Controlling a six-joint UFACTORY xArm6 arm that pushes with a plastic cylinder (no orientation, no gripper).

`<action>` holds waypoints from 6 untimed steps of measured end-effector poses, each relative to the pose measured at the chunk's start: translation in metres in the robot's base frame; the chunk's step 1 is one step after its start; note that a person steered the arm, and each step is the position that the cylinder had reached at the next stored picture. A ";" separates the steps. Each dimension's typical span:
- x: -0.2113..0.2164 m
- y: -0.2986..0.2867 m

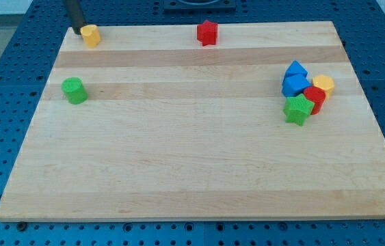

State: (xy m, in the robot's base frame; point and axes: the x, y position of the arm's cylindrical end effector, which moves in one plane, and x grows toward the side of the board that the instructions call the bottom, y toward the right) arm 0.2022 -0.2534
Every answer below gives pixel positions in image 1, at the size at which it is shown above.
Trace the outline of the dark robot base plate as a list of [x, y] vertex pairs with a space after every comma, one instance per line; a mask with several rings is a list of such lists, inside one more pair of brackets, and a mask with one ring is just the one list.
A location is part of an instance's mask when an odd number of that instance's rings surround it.
[[165, 11], [235, 10], [235, 0], [162, 0]]

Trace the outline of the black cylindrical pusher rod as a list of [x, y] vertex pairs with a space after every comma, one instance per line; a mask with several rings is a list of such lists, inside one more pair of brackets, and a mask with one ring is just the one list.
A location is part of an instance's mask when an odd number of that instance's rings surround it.
[[81, 35], [81, 28], [87, 25], [80, 0], [62, 0], [67, 16], [70, 20], [72, 30]]

